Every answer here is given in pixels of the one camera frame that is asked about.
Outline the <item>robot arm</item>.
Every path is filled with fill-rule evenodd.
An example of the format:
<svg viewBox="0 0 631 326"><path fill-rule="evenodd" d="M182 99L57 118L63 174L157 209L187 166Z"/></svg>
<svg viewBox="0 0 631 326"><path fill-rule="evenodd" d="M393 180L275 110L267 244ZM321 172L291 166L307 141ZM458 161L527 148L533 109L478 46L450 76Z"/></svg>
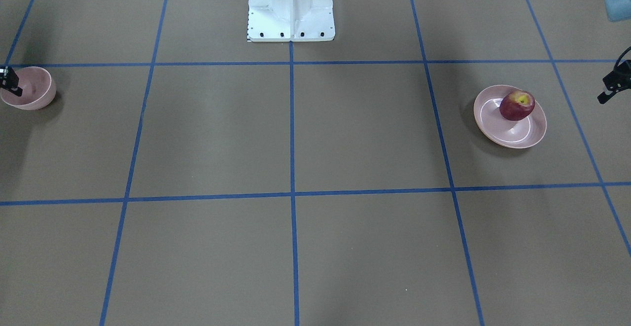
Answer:
<svg viewBox="0 0 631 326"><path fill-rule="evenodd" d="M631 18L631 0L604 0L609 21L626 21ZM626 48L603 79L604 90L598 95L600 104L605 104L618 93L631 87L630 48Z"/></svg>

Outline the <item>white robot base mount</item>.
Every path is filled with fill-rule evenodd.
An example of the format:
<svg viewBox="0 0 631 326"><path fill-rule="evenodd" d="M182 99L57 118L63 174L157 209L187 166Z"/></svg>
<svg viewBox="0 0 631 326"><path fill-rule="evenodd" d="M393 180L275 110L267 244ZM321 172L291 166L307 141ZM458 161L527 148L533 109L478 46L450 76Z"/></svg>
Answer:
<svg viewBox="0 0 631 326"><path fill-rule="evenodd" d="M333 0L248 0L248 41L332 41L335 37Z"/></svg>

